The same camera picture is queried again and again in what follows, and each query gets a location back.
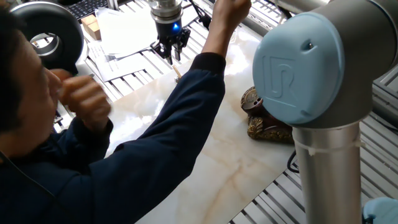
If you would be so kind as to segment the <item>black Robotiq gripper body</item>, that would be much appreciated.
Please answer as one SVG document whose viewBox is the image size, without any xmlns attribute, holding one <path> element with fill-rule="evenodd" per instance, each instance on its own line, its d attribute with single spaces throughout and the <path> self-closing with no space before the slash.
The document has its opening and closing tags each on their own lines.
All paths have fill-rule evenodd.
<svg viewBox="0 0 398 224">
<path fill-rule="evenodd" d="M 157 42 L 154 45 L 173 45 L 176 44 L 179 47 L 183 47 L 182 40 L 182 20 L 178 19 L 176 21 L 168 23 L 155 22 L 157 29 Z"/>
</svg>

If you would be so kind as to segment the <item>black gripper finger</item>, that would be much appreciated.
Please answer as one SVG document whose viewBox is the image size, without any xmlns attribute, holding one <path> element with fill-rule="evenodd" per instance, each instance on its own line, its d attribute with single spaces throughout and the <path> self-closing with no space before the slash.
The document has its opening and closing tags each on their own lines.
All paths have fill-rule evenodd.
<svg viewBox="0 0 398 224">
<path fill-rule="evenodd" d="M 182 53 L 182 49 L 187 46 L 190 33 L 190 29 L 184 27 L 176 36 L 173 37 L 172 46 L 174 47 L 175 58 L 178 61 L 181 60 L 180 54 Z"/>
<path fill-rule="evenodd" d="M 157 53 L 162 59 L 165 59 L 169 65 L 173 65 L 171 48 L 163 44 L 160 40 L 150 44 L 151 49 Z"/>
</svg>

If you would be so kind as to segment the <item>person's right hand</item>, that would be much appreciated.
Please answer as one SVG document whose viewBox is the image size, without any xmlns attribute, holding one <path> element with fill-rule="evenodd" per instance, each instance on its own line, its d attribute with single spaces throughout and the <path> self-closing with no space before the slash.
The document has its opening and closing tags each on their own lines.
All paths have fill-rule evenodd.
<svg viewBox="0 0 398 224">
<path fill-rule="evenodd" d="M 210 30 L 232 32 L 249 14 L 250 0 L 216 0 Z"/>
</svg>

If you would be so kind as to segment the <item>person's left hand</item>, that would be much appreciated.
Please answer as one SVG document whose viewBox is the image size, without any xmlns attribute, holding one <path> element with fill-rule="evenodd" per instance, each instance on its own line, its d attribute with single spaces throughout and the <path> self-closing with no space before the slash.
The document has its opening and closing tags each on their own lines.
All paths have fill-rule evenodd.
<svg viewBox="0 0 398 224">
<path fill-rule="evenodd" d="M 62 69 L 53 69 L 51 73 L 60 81 L 56 94 L 61 104 L 75 113 L 90 131 L 104 132 L 111 105 L 101 85 L 89 75 L 73 77 Z"/>
</svg>

